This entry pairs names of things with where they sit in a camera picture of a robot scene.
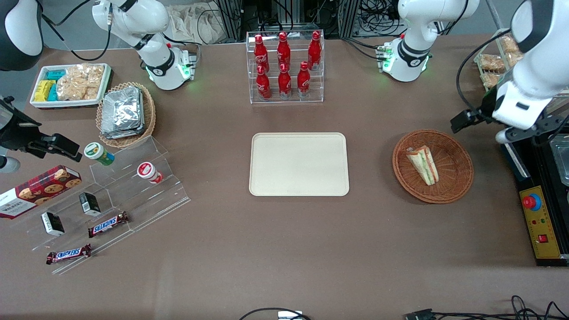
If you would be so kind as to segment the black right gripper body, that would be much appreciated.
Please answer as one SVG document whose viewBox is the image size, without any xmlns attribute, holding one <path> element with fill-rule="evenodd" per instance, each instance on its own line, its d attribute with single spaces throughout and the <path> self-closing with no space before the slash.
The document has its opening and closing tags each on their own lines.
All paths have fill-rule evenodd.
<svg viewBox="0 0 569 320">
<path fill-rule="evenodd" d="M 83 155 L 79 144 L 66 136 L 54 133 L 44 134 L 40 131 L 41 123 L 33 120 L 23 112 L 14 108 L 12 96 L 1 97 L 1 147 L 12 151 L 32 154 L 37 158 L 45 158 L 46 154 L 58 154 L 75 162 L 80 162 Z"/>
</svg>

